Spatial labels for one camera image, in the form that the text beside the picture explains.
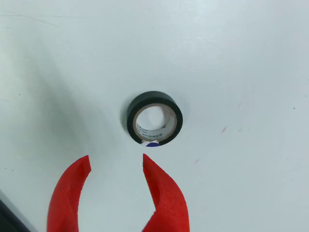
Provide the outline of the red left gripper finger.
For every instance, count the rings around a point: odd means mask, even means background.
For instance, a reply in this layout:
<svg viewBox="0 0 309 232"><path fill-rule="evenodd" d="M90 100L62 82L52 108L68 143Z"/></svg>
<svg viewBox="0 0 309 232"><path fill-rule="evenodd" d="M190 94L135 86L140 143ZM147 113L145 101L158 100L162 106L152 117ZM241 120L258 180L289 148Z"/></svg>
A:
<svg viewBox="0 0 309 232"><path fill-rule="evenodd" d="M58 180L47 215L48 232L78 232L78 208L84 183L91 172L89 156L71 164Z"/></svg>
<svg viewBox="0 0 309 232"><path fill-rule="evenodd" d="M143 231L190 231L187 204L176 182L146 154L143 154L143 173L155 206Z"/></svg>

